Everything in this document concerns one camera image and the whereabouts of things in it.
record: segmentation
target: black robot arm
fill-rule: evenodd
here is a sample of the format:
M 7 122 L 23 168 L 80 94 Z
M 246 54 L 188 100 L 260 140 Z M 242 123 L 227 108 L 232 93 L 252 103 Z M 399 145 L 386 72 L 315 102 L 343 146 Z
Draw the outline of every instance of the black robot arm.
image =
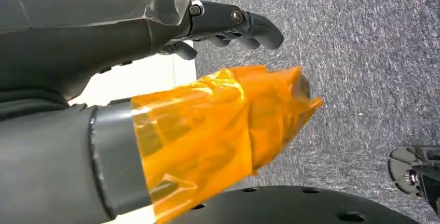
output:
M 2 9 L 4 2 L 8 0 L 0 0 Z M 49 7 L 60 14 L 63 11 L 55 8 L 69 1 L 59 2 L 36 1 L 32 10 Z M 169 4 L 161 4 L 158 12 L 168 16 L 175 0 L 161 2 Z M 84 9 L 106 12 L 115 6 L 76 7 L 87 13 Z M 151 17 L 81 26 L 36 24 L 3 32 L 4 26 L 13 25 L 0 24 L 4 223 L 101 223 L 151 203 L 130 99 L 103 107 L 67 103 L 82 93 L 94 74 L 157 52 L 193 59 L 195 51 L 184 40 L 207 39 L 224 46 L 237 39 L 247 48 L 256 48 L 258 42 L 270 49 L 283 41 L 269 20 L 233 5 L 188 2 L 180 13 L 180 22 L 169 19 L 172 24 Z M 45 17 L 50 16 L 54 22 L 60 20 L 59 15 Z

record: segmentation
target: hole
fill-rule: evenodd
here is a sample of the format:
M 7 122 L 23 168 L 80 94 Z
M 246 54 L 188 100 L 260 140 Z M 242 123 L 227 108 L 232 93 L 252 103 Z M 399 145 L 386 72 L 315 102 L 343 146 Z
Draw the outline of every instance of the hole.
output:
M 345 222 L 364 222 L 365 217 L 358 212 L 350 211 L 338 214 L 338 219 Z
M 128 65 L 128 64 L 132 64 L 132 63 L 133 63 L 133 61 L 126 61 L 126 62 L 121 63 L 121 65 L 125 66 L 125 65 Z
M 247 189 L 243 189 L 243 192 L 254 192 L 257 191 L 257 188 L 247 188 Z
M 105 69 L 101 70 L 99 73 L 100 73 L 100 74 L 103 74 L 103 73 L 105 73 L 105 72 L 107 72 L 107 71 L 110 71 L 110 70 L 112 70 L 112 68 L 111 68 L 111 67 L 108 67 L 108 68 L 105 68 Z
M 302 191 L 303 191 L 303 193 L 306 193 L 306 194 L 317 194 L 317 193 L 319 193 L 319 191 L 317 189 L 312 189 L 312 188 L 305 188 L 305 189 L 302 189 Z
M 206 204 L 199 204 L 199 205 L 197 205 L 197 206 L 195 206 L 195 207 L 193 207 L 193 208 L 191 208 L 192 210 L 198 210 L 198 209 L 201 209 L 201 208 L 204 208 L 204 207 L 206 207 Z
M 217 37 L 218 39 L 226 39 L 226 37 L 222 35 L 215 35 L 215 37 Z

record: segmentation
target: hex bolt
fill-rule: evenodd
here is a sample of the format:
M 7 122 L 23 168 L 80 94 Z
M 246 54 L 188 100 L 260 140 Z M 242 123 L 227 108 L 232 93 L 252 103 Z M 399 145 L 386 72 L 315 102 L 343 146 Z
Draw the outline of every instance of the hex bolt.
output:
M 232 10 L 232 20 L 236 24 L 239 24 L 241 21 L 243 21 L 243 12 L 239 8 L 234 8 Z
M 202 14 L 202 10 L 200 9 L 200 7 L 198 5 L 191 5 L 189 7 L 189 13 L 192 16 L 198 16 Z
M 408 185 L 415 186 L 419 183 L 419 177 L 417 172 L 413 170 L 407 170 L 405 175 L 403 176 Z

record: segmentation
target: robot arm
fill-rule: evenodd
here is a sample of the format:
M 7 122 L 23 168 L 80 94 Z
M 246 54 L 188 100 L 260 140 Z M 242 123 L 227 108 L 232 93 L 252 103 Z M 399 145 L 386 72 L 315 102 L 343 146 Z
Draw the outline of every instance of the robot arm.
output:
M 5 223 L 102 223 L 152 203 L 130 99 L 103 107 L 68 106 L 92 75 L 157 52 L 193 59 L 196 52 L 184 40 L 225 46 L 237 39 L 250 49 L 260 44 L 276 49 L 283 42 L 269 20 L 233 5 L 147 0 L 148 6 L 139 8 L 139 0 L 31 1 L 0 1 L 10 9 L 0 23 Z M 124 8 L 124 2 L 135 3 Z M 319 101 L 307 105 L 310 112 L 295 128 Z

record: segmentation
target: clear plastic cover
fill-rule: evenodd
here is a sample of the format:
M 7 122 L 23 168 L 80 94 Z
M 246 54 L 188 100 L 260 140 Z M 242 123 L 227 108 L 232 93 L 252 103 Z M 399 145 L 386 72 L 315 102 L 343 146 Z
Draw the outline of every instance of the clear plastic cover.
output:
M 0 32 L 150 19 L 179 25 L 190 0 L 0 0 Z
M 299 67 L 224 69 L 131 99 L 157 223 L 203 203 L 275 158 L 321 106 Z

